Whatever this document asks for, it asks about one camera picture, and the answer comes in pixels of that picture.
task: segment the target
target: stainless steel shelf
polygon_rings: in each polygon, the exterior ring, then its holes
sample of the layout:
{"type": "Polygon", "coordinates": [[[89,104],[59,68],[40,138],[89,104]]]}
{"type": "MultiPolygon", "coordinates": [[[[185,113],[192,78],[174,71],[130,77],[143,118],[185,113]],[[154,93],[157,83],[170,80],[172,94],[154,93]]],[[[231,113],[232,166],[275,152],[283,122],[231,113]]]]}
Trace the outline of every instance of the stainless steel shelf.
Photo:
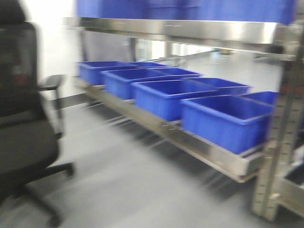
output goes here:
{"type": "Polygon", "coordinates": [[[65,24],[132,38],[162,40],[260,53],[293,61],[302,25],[274,22],[65,18],[65,24]]]}
{"type": "Polygon", "coordinates": [[[91,86],[87,82],[75,78],[76,85],[84,89],[88,96],[102,102],[118,113],[130,117],[133,121],[167,139],[193,157],[201,160],[219,172],[227,175],[236,182],[244,183],[257,174],[263,162],[259,152],[236,155],[202,138],[183,131],[177,124],[166,122],[152,115],[132,103],[121,100],[99,87],[91,86]]]}
{"type": "MultiPolygon", "coordinates": [[[[298,167],[289,168],[290,171],[287,172],[286,175],[278,176],[275,179],[275,192],[276,194],[273,196],[276,202],[283,207],[293,211],[294,213],[302,216],[304,218],[304,186],[300,186],[299,184],[289,180],[287,178],[288,174],[293,172],[298,167]]],[[[303,173],[303,164],[300,165],[302,176],[303,173]]]]}

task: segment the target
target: blue crate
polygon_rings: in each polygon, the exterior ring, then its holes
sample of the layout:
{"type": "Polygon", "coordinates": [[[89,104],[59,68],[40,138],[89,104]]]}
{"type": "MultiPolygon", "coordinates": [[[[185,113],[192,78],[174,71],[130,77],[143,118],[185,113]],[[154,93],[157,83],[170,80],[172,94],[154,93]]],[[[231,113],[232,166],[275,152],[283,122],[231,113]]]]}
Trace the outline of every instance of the blue crate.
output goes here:
{"type": "Polygon", "coordinates": [[[123,100],[134,98],[131,83],[181,78],[181,76],[170,76],[151,69],[104,71],[103,74],[105,75],[106,90],[123,100]]]}
{"type": "Polygon", "coordinates": [[[136,65],[137,68],[156,68],[156,67],[172,67],[155,62],[131,62],[132,65],[136,65]]]}
{"type": "Polygon", "coordinates": [[[150,0],[149,19],[182,19],[182,3],[184,0],[150,0]]]}
{"type": "Polygon", "coordinates": [[[239,95],[248,92],[251,87],[248,85],[227,81],[215,77],[200,77],[200,78],[186,78],[197,83],[204,83],[209,86],[214,86],[218,90],[218,95],[239,95]]]}
{"type": "Polygon", "coordinates": [[[148,19],[158,20],[182,20],[183,9],[180,7],[150,7],[148,9],[148,19]]]}
{"type": "Polygon", "coordinates": [[[133,87],[134,104],[167,121],[181,118],[181,99],[215,93],[210,86],[182,80],[134,83],[133,87]]]}
{"type": "Polygon", "coordinates": [[[190,0],[184,8],[187,20],[261,21],[290,24],[295,0],[190,0]]]}
{"type": "Polygon", "coordinates": [[[145,19],[145,0],[77,0],[77,15],[85,18],[145,19]]]}
{"type": "Polygon", "coordinates": [[[257,93],[243,94],[242,97],[265,103],[267,105],[275,105],[277,92],[263,91],[257,93]]]}
{"type": "Polygon", "coordinates": [[[101,71],[119,70],[134,68],[135,65],[119,61],[103,61],[103,62],[80,62],[79,77],[92,85],[104,85],[104,77],[101,71]]]}
{"type": "Polygon", "coordinates": [[[272,107],[238,96],[182,100],[182,128],[235,154],[266,141],[272,107]]]}
{"type": "Polygon", "coordinates": [[[203,74],[181,69],[178,67],[164,67],[164,68],[151,68],[157,71],[164,72],[169,75],[174,75],[174,76],[182,76],[182,77],[200,77],[203,74]]]}

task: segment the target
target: chair leg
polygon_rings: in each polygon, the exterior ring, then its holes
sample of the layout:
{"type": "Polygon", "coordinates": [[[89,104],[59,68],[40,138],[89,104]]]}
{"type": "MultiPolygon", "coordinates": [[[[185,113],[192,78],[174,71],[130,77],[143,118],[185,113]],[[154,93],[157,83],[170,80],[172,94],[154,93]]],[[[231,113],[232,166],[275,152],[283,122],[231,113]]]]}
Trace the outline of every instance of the chair leg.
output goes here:
{"type": "Polygon", "coordinates": [[[44,202],[33,190],[29,189],[26,186],[21,186],[19,190],[20,193],[30,198],[32,202],[34,202],[37,206],[39,206],[41,209],[43,209],[52,216],[51,219],[49,220],[49,224],[51,227],[56,228],[61,225],[62,220],[59,214],[55,211],[54,208],[52,208],[50,205],[44,202]]]}
{"type": "Polygon", "coordinates": [[[73,163],[67,163],[67,164],[48,167],[48,168],[40,171],[36,175],[32,176],[29,180],[27,180],[27,183],[42,179],[44,177],[51,176],[53,174],[56,174],[56,173],[59,173],[59,172],[62,172],[62,171],[66,171],[69,176],[73,176],[74,173],[75,173],[73,163]]]}

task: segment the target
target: metal rail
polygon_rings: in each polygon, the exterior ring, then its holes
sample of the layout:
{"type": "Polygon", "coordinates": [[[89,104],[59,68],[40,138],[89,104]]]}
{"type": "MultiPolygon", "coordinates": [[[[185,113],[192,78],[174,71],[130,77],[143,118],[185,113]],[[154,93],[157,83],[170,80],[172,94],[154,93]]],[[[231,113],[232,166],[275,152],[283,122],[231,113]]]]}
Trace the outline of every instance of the metal rail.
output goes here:
{"type": "Polygon", "coordinates": [[[132,38],[257,52],[285,61],[294,60],[302,29],[274,22],[199,20],[65,18],[65,24],[132,38]]]}

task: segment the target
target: black office chair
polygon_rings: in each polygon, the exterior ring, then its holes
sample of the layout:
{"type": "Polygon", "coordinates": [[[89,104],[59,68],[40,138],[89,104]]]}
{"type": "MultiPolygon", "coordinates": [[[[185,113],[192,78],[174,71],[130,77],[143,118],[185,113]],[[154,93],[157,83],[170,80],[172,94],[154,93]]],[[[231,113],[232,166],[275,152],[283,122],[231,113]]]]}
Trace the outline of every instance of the black office chair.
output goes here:
{"type": "Polygon", "coordinates": [[[49,167],[59,154],[58,139],[42,109],[39,90],[54,90],[62,121],[58,87],[63,76],[37,84],[37,42],[33,25],[25,22],[17,0],[0,0],[0,203],[8,196],[25,195],[51,214],[50,225],[61,224],[59,214],[26,184],[66,171],[73,164],[49,167]]]}

